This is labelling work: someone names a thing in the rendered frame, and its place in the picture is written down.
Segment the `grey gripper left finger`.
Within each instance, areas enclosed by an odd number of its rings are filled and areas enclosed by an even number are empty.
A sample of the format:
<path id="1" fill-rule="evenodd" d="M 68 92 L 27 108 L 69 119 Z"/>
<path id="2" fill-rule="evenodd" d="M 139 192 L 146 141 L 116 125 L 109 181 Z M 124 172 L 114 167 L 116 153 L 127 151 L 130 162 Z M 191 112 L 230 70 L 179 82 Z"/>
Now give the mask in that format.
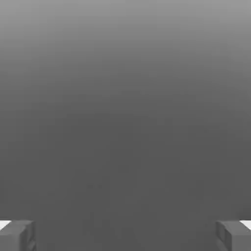
<path id="1" fill-rule="evenodd" d="M 0 251 L 37 251 L 33 220 L 0 220 Z"/>

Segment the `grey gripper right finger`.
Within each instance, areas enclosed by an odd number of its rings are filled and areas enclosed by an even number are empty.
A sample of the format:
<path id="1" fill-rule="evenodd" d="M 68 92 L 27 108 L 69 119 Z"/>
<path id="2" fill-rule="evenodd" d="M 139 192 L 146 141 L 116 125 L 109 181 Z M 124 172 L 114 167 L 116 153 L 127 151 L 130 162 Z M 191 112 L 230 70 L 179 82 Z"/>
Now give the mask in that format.
<path id="1" fill-rule="evenodd" d="M 216 221 L 217 251 L 251 251 L 251 220 Z"/>

